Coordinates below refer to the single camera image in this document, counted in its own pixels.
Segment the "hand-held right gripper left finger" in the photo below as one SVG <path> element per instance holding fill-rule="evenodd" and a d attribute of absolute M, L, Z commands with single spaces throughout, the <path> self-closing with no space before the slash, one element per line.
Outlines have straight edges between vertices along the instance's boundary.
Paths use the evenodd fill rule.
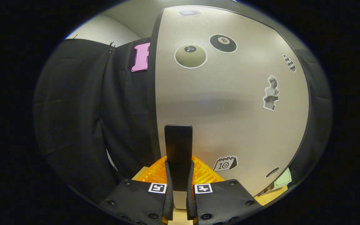
<path fill-rule="evenodd" d="M 101 208 L 135 225 L 167 225 L 173 220 L 174 194 L 167 157 L 137 179 L 124 179 L 101 202 Z"/>

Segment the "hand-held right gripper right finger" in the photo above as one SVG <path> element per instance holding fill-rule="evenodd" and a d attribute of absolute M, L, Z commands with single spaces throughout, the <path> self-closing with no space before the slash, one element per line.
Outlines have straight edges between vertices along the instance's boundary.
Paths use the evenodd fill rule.
<path fill-rule="evenodd" d="M 194 225 L 238 223 L 263 208 L 238 180 L 222 179 L 195 157 L 187 181 L 186 213 Z"/>

